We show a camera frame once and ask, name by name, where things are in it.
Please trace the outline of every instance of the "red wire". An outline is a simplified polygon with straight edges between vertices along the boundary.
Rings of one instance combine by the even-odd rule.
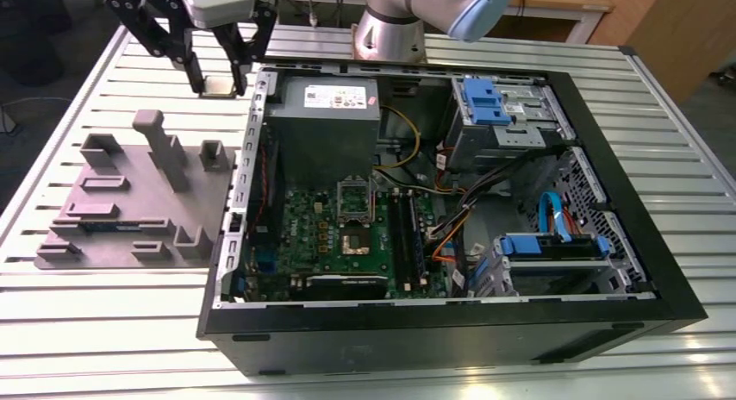
[[[575,223],[575,219],[573,219],[573,216],[571,215],[571,212],[567,209],[563,210],[563,215],[568,224],[571,225],[571,230],[573,231],[573,233],[579,234],[581,232],[580,228],[577,226],[577,223]]]
[[[265,209],[265,203],[268,202],[268,178],[265,177],[265,147],[261,145],[261,148],[259,149],[261,152],[261,186],[264,187],[264,200],[261,201],[261,207],[257,210],[257,215],[255,216],[253,224],[251,225],[251,228],[248,229],[248,236],[251,235],[251,232],[253,232],[255,225],[257,225],[257,221],[261,219],[261,215],[264,214]]]

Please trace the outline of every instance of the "small component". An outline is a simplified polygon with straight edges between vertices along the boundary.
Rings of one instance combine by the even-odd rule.
[[[340,230],[340,244],[344,255],[367,255],[371,253],[371,229],[361,227]]]
[[[347,177],[337,182],[337,219],[341,223],[371,223],[371,184],[360,177]]]

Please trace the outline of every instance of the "open computer tower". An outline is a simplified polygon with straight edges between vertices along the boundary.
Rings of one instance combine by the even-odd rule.
[[[253,84],[197,330],[245,375],[580,361],[707,317],[569,75]]]

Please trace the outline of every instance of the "slotted metal tabletop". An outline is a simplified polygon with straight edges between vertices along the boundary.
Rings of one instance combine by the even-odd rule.
[[[243,27],[244,36],[253,30]],[[347,59],[348,30],[277,27],[271,54]],[[229,72],[196,33],[203,70]],[[636,57],[615,47],[428,35],[431,63],[569,72],[709,319],[580,364],[245,378],[195,338],[205,270],[33,267],[89,133],[145,144],[133,111],[160,109],[183,145],[239,147],[249,95],[199,99],[183,72],[120,29],[0,218],[0,396],[196,398],[719,398],[736,396],[735,183]]]

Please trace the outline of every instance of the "wire bundle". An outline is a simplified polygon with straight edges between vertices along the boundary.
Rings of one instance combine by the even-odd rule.
[[[444,240],[440,242],[439,247],[432,253],[432,259],[435,260],[448,260],[445,257],[439,256],[441,248],[445,246],[452,237],[457,234],[457,231],[463,227],[464,223],[471,216],[471,210],[476,204],[481,194],[487,192],[496,184],[507,180],[512,174],[521,169],[521,167],[544,156],[557,155],[567,150],[568,146],[565,144],[556,145],[541,150],[531,150],[523,153],[519,157],[508,161],[503,166],[491,170],[485,173],[481,178],[475,182],[475,184],[468,188],[467,192],[460,198],[457,203],[456,213],[444,221],[433,230],[433,233],[441,232],[444,229],[452,226],[452,229],[445,236]]]

